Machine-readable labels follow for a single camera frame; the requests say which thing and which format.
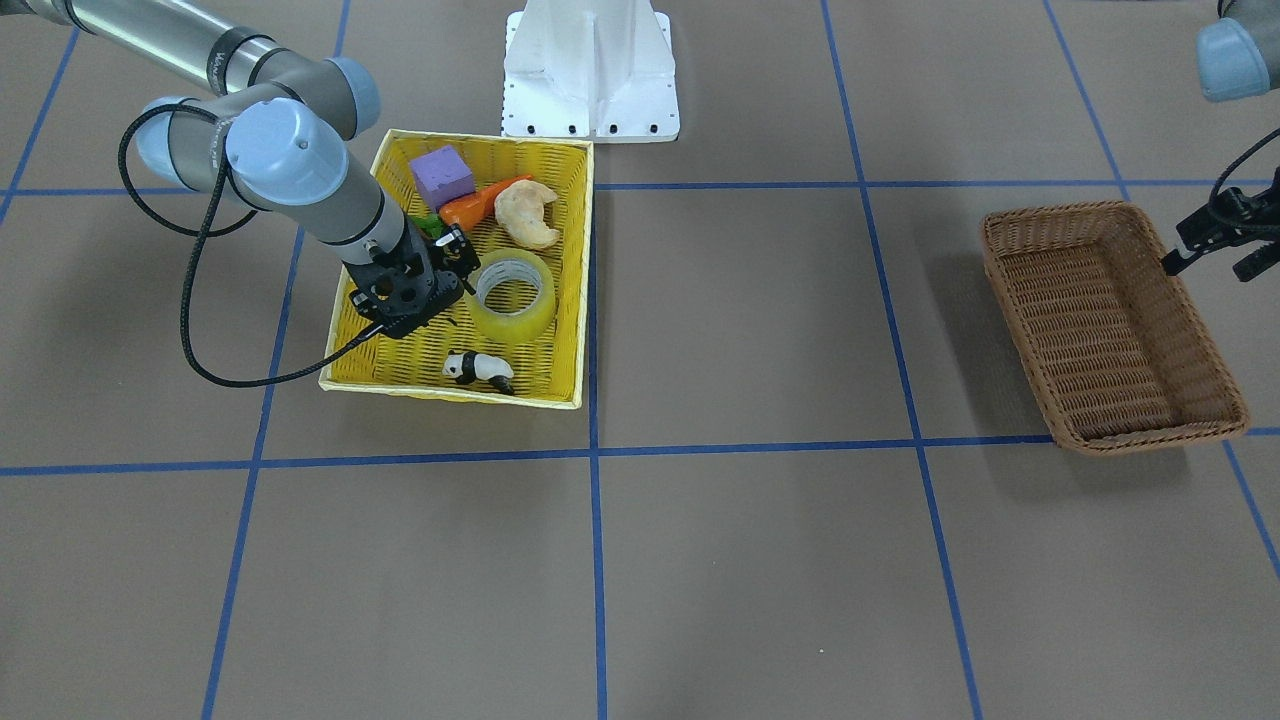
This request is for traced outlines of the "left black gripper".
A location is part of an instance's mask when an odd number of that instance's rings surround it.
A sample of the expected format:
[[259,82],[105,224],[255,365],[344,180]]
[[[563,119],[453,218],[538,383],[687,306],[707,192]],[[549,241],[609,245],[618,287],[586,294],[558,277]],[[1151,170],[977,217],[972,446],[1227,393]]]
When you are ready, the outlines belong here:
[[[1258,193],[1230,186],[1226,178],[1215,182],[1208,199],[1189,217],[1176,224],[1184,249],[1170,250],[1161,266],[1166,275],[1176,277],[1204,254],[1252,242],[1277,240],[1279,169],[1267,188]],[[1280,249],[1257,249],[1236,261],[1231,270],[1242,283],[1252,282],[1280,263]]]

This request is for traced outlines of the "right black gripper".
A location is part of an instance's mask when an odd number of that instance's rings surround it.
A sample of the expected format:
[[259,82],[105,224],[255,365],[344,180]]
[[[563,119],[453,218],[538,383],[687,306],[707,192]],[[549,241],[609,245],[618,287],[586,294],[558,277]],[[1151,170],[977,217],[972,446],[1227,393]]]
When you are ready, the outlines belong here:
[[402,240],[390,265],[348,265],[355,283],[349,301],[372,328],[402,340],[451,310],[463,295],[477,293],[470,277],[471,243],[460,225],[435,241]]

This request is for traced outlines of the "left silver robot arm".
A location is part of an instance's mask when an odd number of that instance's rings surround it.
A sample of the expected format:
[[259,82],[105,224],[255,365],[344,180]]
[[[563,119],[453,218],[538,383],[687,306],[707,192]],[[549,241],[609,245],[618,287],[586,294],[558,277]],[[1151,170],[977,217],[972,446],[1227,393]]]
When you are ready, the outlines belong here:
[[[1279,87],[1279,5],[1275,1],[1219,1],[1217,18],[1196,37],[1201,91],[1211,102],[1261,97]],[[1167,275],[1179,275],[1203,256],[1248,247],[1233,265],[1247,283],[1279,264],[1279,178],[1253,195],[1228,186],[1230,177],[1260,150],[1277,142],[1270,131],[1219,174],[1207,201],[1176,225],[1181,242],[1162,259]]]

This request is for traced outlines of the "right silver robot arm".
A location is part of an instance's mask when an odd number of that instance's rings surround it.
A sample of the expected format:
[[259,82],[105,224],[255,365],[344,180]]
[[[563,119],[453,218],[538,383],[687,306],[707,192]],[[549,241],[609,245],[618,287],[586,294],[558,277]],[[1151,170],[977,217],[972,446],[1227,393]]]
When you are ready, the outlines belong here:
[[150,104],[119,160],[137,149],[174,184],[288,217],[340,259],[378,331],[402,338],[470,292],[479,260],[465,232],[425,234],[348,149],[381,114],[360,63],[308,59],[187,1],[5,1],[3,14],[82,29],[207,87]]

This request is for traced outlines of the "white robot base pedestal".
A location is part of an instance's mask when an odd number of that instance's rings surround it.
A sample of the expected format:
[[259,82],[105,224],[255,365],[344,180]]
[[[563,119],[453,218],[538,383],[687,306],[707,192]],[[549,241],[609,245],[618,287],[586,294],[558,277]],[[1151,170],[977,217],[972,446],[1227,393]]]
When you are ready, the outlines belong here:
[[504,137],[680,137],[672,23],[649,1],[527,1],[506,18],[504,53]]

